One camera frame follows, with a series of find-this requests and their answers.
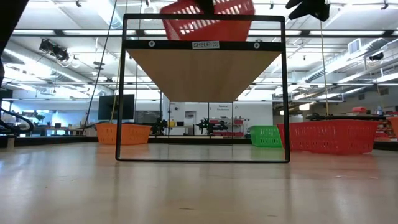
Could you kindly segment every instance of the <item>laminate floor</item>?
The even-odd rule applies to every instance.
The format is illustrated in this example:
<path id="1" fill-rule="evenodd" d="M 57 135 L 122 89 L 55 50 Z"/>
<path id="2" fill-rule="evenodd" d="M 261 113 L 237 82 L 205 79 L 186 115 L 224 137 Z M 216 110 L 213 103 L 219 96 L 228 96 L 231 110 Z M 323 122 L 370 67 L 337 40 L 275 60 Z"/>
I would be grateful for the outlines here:
<path id="1" fill-rule="evenodd" d="M 209 146 L 210 156 L 223 147 L 229 155 L 227 146 Z M 251 146 L 237 148 L 253 158 Z M 126 156 L 148 156 L 141 150 Z M 97 143 L 19 147 L 0 152 L 0 199 L 6 224 L 395 224 L 398 153 L 305 152 L 293 153 L 290 164 L 186 164 L 117 162 L 113 147 Z"/>

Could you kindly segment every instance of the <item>sign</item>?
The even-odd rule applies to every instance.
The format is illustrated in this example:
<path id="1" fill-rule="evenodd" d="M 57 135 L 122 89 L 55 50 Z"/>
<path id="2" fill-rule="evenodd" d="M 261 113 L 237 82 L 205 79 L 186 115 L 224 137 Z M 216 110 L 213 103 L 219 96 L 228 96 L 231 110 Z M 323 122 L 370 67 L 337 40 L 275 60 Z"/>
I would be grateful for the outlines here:
<path id="1" fill-rule="evenodd" d="M 218 41 L 201 41 L 192 42 L 192 49 L 219 49 L 220 42 Z"/>

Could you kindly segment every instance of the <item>ceiling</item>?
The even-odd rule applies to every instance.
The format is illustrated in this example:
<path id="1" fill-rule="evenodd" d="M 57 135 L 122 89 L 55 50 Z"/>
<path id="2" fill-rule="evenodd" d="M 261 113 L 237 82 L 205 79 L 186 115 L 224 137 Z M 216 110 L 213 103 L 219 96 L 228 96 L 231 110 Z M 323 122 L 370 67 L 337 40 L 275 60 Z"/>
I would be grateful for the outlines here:
<path id="1" fill-rule="evenodd" d="M 122 17 L 124 13 L 140 13 L 152 12 L 154 9 L 159 12 L 162 7 L 172 4 L 173 0 L 152 0 L 151 8 L 148 8 L 145 1 L 118 1 L 116 14 Z M 271 1 L 254 0 L 256 14 L 259 15 L 279 15 L 287 17 L 292 10 L 285 9 L 285 0 L 273 0 L 273 8 L 271 9 Z M 382 10 L 384 1 L 378 0 L 331 0 L 331 14 L 328 21 L 323 23 L 323 29 L 327 30 L 396 30 L 398 28 L 398 0 L 388 1 L 389 7 Z M 53 43 L 58 44 L 68 49 L 71 58 L 75 58 L 72 63 L 61 63 L 66 70 L 64 73 L 72 73 L 82 76 L 85 82 L 89 80 L 95 81 L 97 76 L 95 72 L 96 65 L 93 62 L 100 62 L 101 56 L 106 44 L 105 55 L 103 59 L 103 70 L 100 72 L 99 81 L 104 82 L 107 78 L 112 78 L 115 82 L 118 75 L 119 58 L 121 54 L 121 38 L 110 37 L 106 41 L 103 31 L 108 29 L 108 22 L 110 20 L 114 0 L 80 0 L 81 7 L 77 7 L 75 0 L 30 0 L 26 10 L 24 11 L 16 28 L 15 35 L 12 36 L 11 42 L 29 50 L 30 54 L 37 54 L 43 56 L 38 63 L 44 60 L 48 62 L 48 66 L 57 67 L 57 61 L 50 55 L 44 55 L 39 50 L 39 45 L 42 39 L 50 39 Z M 117 23 L 117 17 L 114 17 L 113 28 L 120 29 L 120 24 Z M 251 29 L 278 29 L 278 23 L 270 22 L 253 22 Z M 286 21 L 287 30 L 320 30 L 320 22 L 313 17 L 306 16 L 294 21 Z M 164 29 L 162 21 L 129 21 L 129 30 L 157 30 Z M 24 33 L 24 30 L 102 30 L 102 34 L 89 37 L 67 35 L 18 35 L 17 31 Z M 287 39 L 287 66 L 289 73 L 289 80 L 292 82 L 299 81 L 302 77 L 308 74 L 309 71 L 322 65 L 323 56 L 325 60 L 334 58 L 336 55 L 344 52 L 348 48 L 348 44 L 356 39 L 354 37 L 360 32 L 354 32 L 349 38 L 342 38 L 335 36 L 333 38 L 323 39 L 322 54 L 322 40 L 316 35 L 314 38 L 294 37 Z M 158 37 L 140 37 L 140 39 L 164 39 L 162 35 Z M 277 37 L 268 37 L 267 35 L 248 37 L 248 41 L 263 41 L 263 42 L 279 42 Z M 385 58 L 395 58 L 397 50 L 395 48 L 386 49 Z M 372 66 L 380 62 L 368 62 Z M 259 77 L 255 82 L 281 82 L 281 59 L 278 57 Z M 364 59 L 353 60 L 351 63 L 334 71 L 333 75 L 328 76 L 329 82 L 337 82 L 333 79 L 335 77 L 347 77 L 359 71 L 365 70 Z M 141 69 L 140 66 L 133 59 L 127 60 L 126 63 L 126 82 L 150 83 L 151 79 Z M 18 81 L 6 79 L 6 82 Z M 143 90 L 156 90 L 157 87 L 151 83 L 148 85 L 137 86 Z M 14 86 L 7 86 L 10 89 L 19 89 Z M 108 85 L 109 90 L 114 90 L 116 85 Z M 128 85 L 126 88 L 135 89 L 134 85 Z M 250 94 L 255 94 L 256 90 L 276 89 L 275 86 L 257 86 L 248 87 Z"/>

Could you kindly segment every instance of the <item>plastic basket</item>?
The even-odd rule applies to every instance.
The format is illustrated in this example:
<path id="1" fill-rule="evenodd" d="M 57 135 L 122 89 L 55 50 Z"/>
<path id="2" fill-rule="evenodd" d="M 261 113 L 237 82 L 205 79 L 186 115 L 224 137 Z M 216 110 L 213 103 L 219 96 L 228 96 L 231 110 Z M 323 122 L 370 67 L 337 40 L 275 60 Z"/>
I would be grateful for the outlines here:
<path id="1" fill-rule="evenodd" d="M 359 120 L 290 123 L 290 150 L 340 155 L 371 152 L 378 124 Z M 284 125 L 278 128 L 284 143 Z"/>
<path id="2" fill-rule="evenodd" d="M 277 126 L 253 126 L 250 128 L 251 143 L 257 147 L 282 147 Z"/>
<path id="3" fill-rule="evenodd" d="M 392 130 L 398 139 L 398 117 L 388 117 L 387 119 L 391 122 Z"/>
<path id="4" fill-rule="evenodd" d="M 179 0 L 163 7 L 162 14 L 202 14 L 192 0 Z M 254 15 L 252 0 L 215 1 L 215 14 Z M 169 40 L 246 41 L 251 21 L 163 20 Z"/>
<path id="5" fill-rule="evenodd" d="M 96 124 L 98 142 L 101 144 L 116 144 L 116 124 Z M 122 124 L 121 144 L 131 146 L 147 144 L 150 126 L 136 124 Z"/>

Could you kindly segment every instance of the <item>red basket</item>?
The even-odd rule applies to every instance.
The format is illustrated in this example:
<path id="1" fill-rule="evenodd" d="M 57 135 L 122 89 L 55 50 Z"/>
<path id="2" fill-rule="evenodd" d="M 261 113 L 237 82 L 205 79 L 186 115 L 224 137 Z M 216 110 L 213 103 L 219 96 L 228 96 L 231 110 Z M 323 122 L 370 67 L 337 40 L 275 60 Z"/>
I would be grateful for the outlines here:
<path id="1" fill-rule="evenodd" d="M 215 14 L 254 15 L 252 0 L 215 1 Z M 163 7 L 162 14 L 202 14 L 192 0 L 179 0 Z M 246 41 L 251 21 L 163 20 L 169 40 Z"/>
<path id="2" fill-rule="evenodd" d="M 290 150 L 339 155 L 371 152 L 378 124 L 358 120 L 290 123 Z M 284 125 L 278 128 L 285 144 Z"/>

